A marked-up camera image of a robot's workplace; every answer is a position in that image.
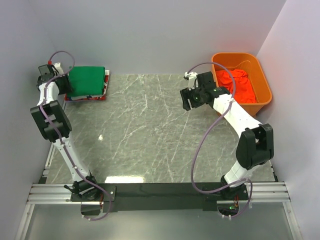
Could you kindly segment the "green t shirt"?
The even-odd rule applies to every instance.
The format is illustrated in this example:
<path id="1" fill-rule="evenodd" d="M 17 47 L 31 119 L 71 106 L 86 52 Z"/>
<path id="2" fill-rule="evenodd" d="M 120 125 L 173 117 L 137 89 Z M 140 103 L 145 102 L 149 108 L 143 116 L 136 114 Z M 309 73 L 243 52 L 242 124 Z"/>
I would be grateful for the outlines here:
<path id="1" fill-rule="evenodd" d="M 103 66 L 75 66 L 68 74 L 72 92 L 71 98 L 81 96 L 101 95 L 105 83 L 105 68 Z"/>

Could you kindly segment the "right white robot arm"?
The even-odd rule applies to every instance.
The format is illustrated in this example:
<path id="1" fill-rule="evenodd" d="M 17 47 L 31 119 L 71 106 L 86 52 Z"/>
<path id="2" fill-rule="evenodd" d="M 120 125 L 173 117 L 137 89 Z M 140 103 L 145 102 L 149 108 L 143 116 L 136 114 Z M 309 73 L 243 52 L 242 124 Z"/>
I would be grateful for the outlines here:
<path id="1" fill-rule="evenodd" d="M 222 186 L 214 190 L 201 190 L 193 181 L 192 187 L 201 194 L 226 194 L 250 180 L 252 173 L 274 157 L 274 131 L 270 124 L 262 124 L 247 113 L 226 87 L 218 87 L 212 72 L 197 74 L 185 72 L 184 79 L 193 86 L 180 90 L 182 107 L 186 111 L 209 105 L 220 113 L 238 136 L 236 161 L 221 178 Z"/>

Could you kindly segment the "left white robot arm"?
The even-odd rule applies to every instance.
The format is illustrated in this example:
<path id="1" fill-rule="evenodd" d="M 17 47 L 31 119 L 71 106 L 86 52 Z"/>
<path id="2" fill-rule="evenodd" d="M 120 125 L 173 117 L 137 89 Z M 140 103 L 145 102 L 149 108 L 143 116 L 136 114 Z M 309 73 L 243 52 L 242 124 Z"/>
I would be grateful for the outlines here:
<path id="1" fill-rule="evenodd" d="M 39 66 L 38 70 L 40 96 L 37 105 L 30 109 L 31 116 L 42 137 L 53 143 L 70 171 L 73 184 L 64 187 L 82 201 L 97 200 L 101 191 L 95 187 L 95 177 L 76 151 L 71 123 L 58 101 L 58 96 L 73 91 L 68 73 L 64 73 L 59 63 L 53 64 L 51 61 Z"/>

